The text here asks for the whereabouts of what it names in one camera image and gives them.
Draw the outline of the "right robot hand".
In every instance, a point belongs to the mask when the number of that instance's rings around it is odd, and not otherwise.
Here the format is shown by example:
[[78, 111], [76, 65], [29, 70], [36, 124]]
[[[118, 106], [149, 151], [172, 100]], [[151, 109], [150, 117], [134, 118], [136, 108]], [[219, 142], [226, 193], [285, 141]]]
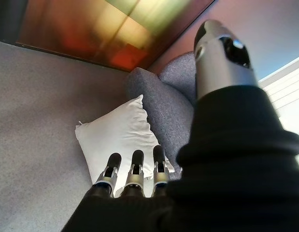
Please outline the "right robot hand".
[[219, 21], [194, 41], [196, 94], [189, 142], [170, 181], [154, 148], [151, 198], [128, 183], [121, 196], [99, 180], [65, 232], [299, 232], [299, 135], [284, 130], [255, 79], [247, 49]]

